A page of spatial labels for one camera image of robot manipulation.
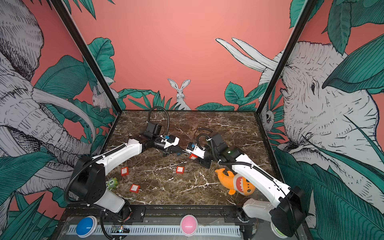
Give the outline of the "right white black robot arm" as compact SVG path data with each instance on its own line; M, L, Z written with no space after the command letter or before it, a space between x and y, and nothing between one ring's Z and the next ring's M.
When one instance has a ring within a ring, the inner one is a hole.
M268 203L249 200L244 204L243 211L249 218L269 221L283 235L292 237L307 217L302 189L272 177L239 147L228 146L219 133L199 134L195 142L187 145L186 151L207 168L211 162L230 168L245 178L244 184L252 184L268 199Z

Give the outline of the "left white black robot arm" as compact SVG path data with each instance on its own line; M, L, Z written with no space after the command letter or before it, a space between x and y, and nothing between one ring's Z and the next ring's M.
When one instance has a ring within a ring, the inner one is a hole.
M98 207L107 214L115 215L121 222L127 220L132 212L130 203L108 190L106 176L126 160L151 148L163 151L164 156L186 153L179 146L179 138L170 135L168 129L161 134L161 128L161 125L148 119L143 133L129 138L120 146L92 158L82 156L65 188L65 201L73 203L69 197L73 193L79 198L78 203Z

